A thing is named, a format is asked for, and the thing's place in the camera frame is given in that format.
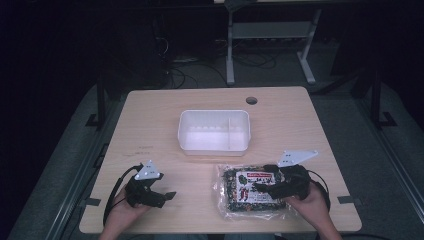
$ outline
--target human arm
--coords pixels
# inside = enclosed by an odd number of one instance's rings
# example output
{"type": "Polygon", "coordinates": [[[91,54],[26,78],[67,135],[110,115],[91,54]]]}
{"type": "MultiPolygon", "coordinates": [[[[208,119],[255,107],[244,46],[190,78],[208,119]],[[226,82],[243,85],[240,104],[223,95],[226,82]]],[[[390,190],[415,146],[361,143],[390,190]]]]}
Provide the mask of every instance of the human arm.
{"type": "Polygon", "coordinates": [[[134,208],[131,207],[125,199],[125,186],[116,195],[113,204],[114,207],[109,213],[99,240],[117,239],[125,229],[129,228],[151,208],[141,204],[136,205],[134,208]]]}
{"type": "Polygon", "coordinates": [[[313,183],[309,184],[309,189],[310,193],[304,200],[299,200],[296,197],[287,197],[284,198],[284,201],[294,207],[300,215],[318,231],[321,239],[342,239],[330,218],[321,191],[313,183]]]}

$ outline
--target person's right hand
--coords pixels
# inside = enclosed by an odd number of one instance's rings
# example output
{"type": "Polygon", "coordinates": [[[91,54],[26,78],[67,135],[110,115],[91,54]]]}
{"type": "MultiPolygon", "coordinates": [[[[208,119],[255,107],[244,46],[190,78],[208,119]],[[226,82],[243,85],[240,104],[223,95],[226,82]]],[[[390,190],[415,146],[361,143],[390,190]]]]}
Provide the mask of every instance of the person's right hand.
{"type": "Polygon", "coordinates": [[[315,184],[309,184],[310,193],[304,200],[296,196],[283,200],[295,208],[319,233],[321,239],[342,239],[328,213],[321,191],[315,184]]]}

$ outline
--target gray floor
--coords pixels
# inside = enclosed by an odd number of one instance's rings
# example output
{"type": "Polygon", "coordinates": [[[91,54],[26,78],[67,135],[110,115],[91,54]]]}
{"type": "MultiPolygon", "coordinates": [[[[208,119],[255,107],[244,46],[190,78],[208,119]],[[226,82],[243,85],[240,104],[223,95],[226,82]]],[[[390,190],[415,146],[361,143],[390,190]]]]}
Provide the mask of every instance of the gray floor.
{"type": "MultiPolygon", "coordinates": [[[[321,89],[338,78],[330,76],[336,50],[335,43],[312,46],[308,59],[317,80],[313,86],[306,83],[297,61],[296,47],[292,46],[281,50],[279,55],[272,54],[276,66],[270,69],[236,62],[236,85],[233,87],[295,85],[304,86],[310,92],[321,89]]],[[[238,56],[238,59],[244,63],[263,61],[257,54],[238,56]]],[[[195,79],[187,77],[182,88],[227,87],[221,77],[225,76],[223,57],[178,69],[195,79]]],[[[175,75],[174,80],[178,85],[182,78],[175,75]]],[[[370,97],[353,99],[349,94],[353,83],[348,82],[324,96],[311,96],[311,99],[355,199],[363,223],[359,233],[390,239],[423,239],[423,219],[418,213],[422,206],[414,202],[422,202],[421,193],[424,192],[424,176],[420,174],[424,169],[424,133],[405,111],[397,94],[385,85],[381,110],[390,112],[398,126],[377,130],[368,117],[370,97]],[[408,190],[407,187],[411,188],[408,182],[414,183],[416,189],[408,190]]],[[[90,115],[97,112],[96,89],[87,93],[9,239],[97,239],[97,235],[81,233],[78,223],[84,200],[95,181],[97,171],[93,164],[101,161],[104,144],[110,141],[124,103],[125,96],[121,101],[108,100],[107,121],[96,131],[95,127],[85,126],[90,115]]],[[[283,236],[294,240],[315,237],[312,233],[283,236]]],[[[152,236],[122,236],[122,239],[133,237],[151,239],[152,236]]]]}

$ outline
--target dark background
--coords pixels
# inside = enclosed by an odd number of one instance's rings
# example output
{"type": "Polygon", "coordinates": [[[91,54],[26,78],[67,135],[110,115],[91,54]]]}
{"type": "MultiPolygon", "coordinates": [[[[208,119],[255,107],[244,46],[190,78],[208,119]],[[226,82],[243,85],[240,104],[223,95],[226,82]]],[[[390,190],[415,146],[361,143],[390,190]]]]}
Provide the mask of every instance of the dark background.
{"type": "MultiPolygon", "coordinates": [[[[7,237],[76,107],[99,76],[110,96],[119,97],[131,89],[161,88],[167,61],[182,52],[216,57],[211,50],[214,39],[226,38],[226,9],[179,8],[209,2],[1,1],[0,239],[7,237]],[[171,3],[174,9],[145,8],[171,3]],[[158,55],[162,46],[156,37],[168,39],[168,56],[158,55]]],[[[258,14],[247,7],[236,17],[279,20],[310,11],[305,6],[285,9],[264,8],[258,14]]],[[[423,10],[419,0],[329,5],[315,41],[341,42],[334,74],[378,66],[383,81],[424,129],[423,10]]]]}

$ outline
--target light wood table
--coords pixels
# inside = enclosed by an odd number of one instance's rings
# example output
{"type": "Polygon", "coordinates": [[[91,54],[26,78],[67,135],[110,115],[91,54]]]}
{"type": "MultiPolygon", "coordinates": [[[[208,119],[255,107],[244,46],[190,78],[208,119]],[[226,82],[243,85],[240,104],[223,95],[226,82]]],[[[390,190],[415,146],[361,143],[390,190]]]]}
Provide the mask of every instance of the light wood table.
{"type": "Polygon", "coordinates": [[[218,164],[275,164],[284,150],[318,150],[302,165],[320,174],[330,189],[331,217],[339,231],[357,231],[361,221],[307,91],[302,87],[225,88],[134,91],[128,95],[91,193],[99,206],[87,206],[80,223],[84,233],[99,233],[108,196],[131,166],[153,160],[164,177],[152,190],[176,191],[163,208],[154,208],[128,230],[132,233],[229,233],[314,231],[301,217],[243,221],[224,220],[213,185],[218,164]],[[255,105],[246,98],[255,97],[255,105]],[[184,110],[245,110],[251,141],[242,157],[187,156],[177,140],[184,110]]]}

